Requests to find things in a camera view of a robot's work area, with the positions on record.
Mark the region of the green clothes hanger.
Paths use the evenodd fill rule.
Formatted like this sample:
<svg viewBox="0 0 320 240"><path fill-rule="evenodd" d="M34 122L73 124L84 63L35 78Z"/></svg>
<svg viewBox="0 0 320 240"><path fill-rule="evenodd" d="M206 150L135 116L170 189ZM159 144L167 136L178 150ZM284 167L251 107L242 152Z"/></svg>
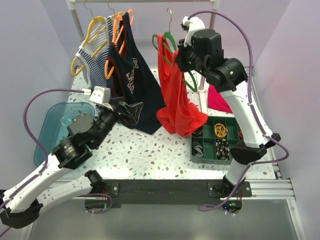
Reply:
<svg viewBox="0 0 320 240"><path fill-rule="evenodd" d="M163 34L163 40L162 40L162 46L164 46L171 54L174 53L174 51L177 50L177 44L176 41L171 33L171 23L173 20L173 14L172 14L172 10L168 7L166 9L166 12L170 13L170 21L168 24L168 31L166 31ZM198 90L198 85L197 85L197 81L194 77L194 75L191 73L191 71L187 72L188 75L190 76L193 85L191 85L190 83L187 82L187 80L185 78L182 79L182 81L186 84L187 87L189 87L193 92L197 92Z"/></svg>

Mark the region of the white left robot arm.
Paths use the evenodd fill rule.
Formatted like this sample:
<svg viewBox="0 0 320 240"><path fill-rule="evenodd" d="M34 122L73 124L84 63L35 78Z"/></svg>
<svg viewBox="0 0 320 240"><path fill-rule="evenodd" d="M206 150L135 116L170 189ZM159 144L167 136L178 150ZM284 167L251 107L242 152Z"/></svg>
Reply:
<svg viewBox="0 0 320 240"><path fill-rule="evenodd" d="M115 105L105 105L98 120L80 114L71 123L68 136L52 150L34 172L16 186L0 195L0 220L5 226L21 229L38 219L45 210L69 198L100 196L104 180L96 170L59 187L50 188L56 180L77 169L99 149L116 123L136 125L144 107L142 102L127 104L116 99Z"/></svg>

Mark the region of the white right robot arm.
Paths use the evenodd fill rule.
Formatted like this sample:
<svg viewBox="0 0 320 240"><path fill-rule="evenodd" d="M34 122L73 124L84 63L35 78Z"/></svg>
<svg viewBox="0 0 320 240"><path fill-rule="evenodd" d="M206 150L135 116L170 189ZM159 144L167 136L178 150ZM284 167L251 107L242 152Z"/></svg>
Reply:
<svg viewBox="0 0 320 240"><path fill-rule="evenodd" d="M213 29L188 31L179 41L175 61L182 72L194 70L205 77L226 101L242 131L242 140L230 150L232 161L222 179L223 192L233 197L241 190L246 166L263 158L275 145L272 140L281 137L266 126L259 112L252 112L256 103L247 72L240 60L224 57L219 33Z"/></svg>

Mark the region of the red tank top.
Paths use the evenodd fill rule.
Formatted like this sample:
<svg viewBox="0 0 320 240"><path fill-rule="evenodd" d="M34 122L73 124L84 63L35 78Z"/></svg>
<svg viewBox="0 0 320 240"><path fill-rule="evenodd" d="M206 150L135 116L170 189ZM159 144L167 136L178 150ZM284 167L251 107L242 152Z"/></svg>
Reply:
<svg viewBox="0 0 320 240"><path fill-rule="evenodd" d="M168 133L189 137L207 122L208 115L199 111L188 98L184 73L175 62L178 51L170 53L161 34L157 35L156 41L158 78L165 104L156 112L156 117Z"/></svg>

